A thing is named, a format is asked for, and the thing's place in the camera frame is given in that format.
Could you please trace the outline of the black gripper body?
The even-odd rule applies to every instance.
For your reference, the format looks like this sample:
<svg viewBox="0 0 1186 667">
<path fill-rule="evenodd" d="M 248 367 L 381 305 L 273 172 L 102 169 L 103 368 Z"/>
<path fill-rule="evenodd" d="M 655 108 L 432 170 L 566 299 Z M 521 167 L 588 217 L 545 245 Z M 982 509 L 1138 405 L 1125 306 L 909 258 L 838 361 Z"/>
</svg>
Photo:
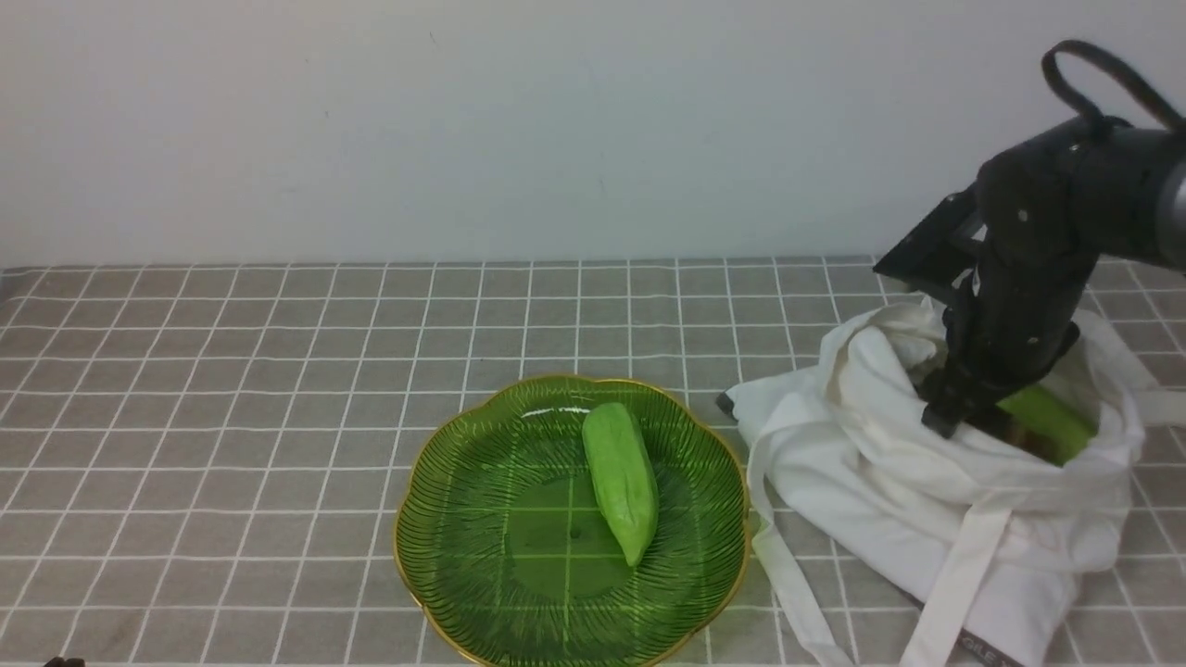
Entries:
<svg viewBox="0 0 1186 667">
<path fill-rule="evenodd" d="M 1070 176 L 1056 157 L 991 157 L 974 195 L 986 235 L 959 290 L 943 380 L 950 393 L 1010 396 L 1045 377 L 1079 336 L 1071 320 L 1098 254 L 1080 244 Z"/>
</svg>

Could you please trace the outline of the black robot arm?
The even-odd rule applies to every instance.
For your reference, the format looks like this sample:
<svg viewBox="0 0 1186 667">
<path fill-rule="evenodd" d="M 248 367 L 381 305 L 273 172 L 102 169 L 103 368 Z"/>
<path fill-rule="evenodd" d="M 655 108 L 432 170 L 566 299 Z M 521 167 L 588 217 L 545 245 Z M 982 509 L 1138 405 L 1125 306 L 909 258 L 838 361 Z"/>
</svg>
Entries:
<svg viewBox="0 0 1186 667">
<path fill-rule="evenodd" d="M 1099 258 L 1182 271 L 1182 132 L 1069 121 L 991 157 L 973 195 L 984 236 L 946 309 L 946 358 L 922 418 L 939 436 L 1066 355 Z"/>
</svg>

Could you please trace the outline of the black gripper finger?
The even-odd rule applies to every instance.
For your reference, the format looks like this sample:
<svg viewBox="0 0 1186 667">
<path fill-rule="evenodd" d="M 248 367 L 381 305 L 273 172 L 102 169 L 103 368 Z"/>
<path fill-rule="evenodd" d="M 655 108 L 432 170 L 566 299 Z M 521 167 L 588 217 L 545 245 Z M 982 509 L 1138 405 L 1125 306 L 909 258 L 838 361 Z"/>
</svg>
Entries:
<svg viewBox="0 0 1186 667">
<path fill-rule="evenodd" d="M 962 423 L 994 423 L 997 394 L 967 371 L 927 371 L 920 381 L 925 406 L 922 423 L 943 438 L 952 438 Z"/>
</svg>

